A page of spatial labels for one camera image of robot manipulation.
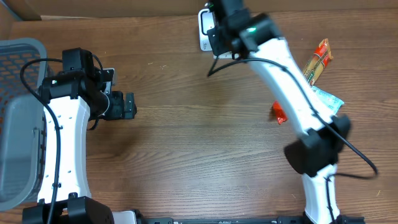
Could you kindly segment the teal snack packet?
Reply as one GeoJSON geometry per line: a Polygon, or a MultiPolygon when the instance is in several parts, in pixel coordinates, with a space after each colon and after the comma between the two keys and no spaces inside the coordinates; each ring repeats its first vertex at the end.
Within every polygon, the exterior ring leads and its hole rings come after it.
{"type": "Polygon", "coordinates": [[[336,115],[338,113],[338,110],[344,105],[343,100],[319,89],[316,86],[312,86],[312,90],[318,96],[320,101],[325,104],[333,112],[334,115],[336,115]]]}

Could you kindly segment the white tube gold cap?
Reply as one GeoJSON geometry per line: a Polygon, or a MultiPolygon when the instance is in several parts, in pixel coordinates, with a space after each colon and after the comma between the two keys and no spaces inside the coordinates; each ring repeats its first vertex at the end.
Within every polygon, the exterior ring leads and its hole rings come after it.
{"type": "Polygon", "coordinates": [[[219,59],[232,59],[232,58],[237,59],[239,57],[239,54],[232,54],[231,52],[226,52],[224,54],[221,54],[219,56],[214,55],[213,58],[219,58],[219,59]]]}

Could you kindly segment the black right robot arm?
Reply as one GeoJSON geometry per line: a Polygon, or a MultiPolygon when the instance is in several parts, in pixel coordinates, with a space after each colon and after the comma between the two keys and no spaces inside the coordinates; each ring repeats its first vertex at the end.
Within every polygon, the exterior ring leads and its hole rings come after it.
{"type": "Polygon", "coordinates": [[[285,146],[289,164],[301,174],[306,223],[343,223],[335,196],[338,154],[350,129],[313,92],[267,14],[252,16],[242,1],[211,0],[214,27],[206,32],[213,53],[231,52],[233,64],[247,63],[269,87],[287,115],[297,140],[285,146]]]}

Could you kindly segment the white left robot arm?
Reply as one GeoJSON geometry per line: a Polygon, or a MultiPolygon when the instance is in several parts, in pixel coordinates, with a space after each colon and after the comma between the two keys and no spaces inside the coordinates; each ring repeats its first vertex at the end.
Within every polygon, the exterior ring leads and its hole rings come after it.
{"type": "Polygon", "coordinates": [[[23,223],[137,223],[135,212],[114,212],[92,199],[86,174],[90,121],[134,119],[133,93],[114,91],[116,71],[103,68],[88,50],[62,52],[62,71],[30,93],[43,105],[46,122],[44,176],[23,223]]]}

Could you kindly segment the orange pasta packet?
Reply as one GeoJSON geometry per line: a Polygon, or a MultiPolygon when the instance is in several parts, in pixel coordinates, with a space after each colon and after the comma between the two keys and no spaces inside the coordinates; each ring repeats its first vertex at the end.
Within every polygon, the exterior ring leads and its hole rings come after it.
{"type": "MultiPolygon", "coordinates": [[[[329,40],[323,39],[315,49],[312,58],[302,70],[303,76],[310,86],[314,86],[315,82],[332,59],[333,56],[331,55],[329,40]]],[[[282,124],[288,120],[281,105],[277,101],[272,105],[272,114],[276,116],[278,124],[282,124]]]]}

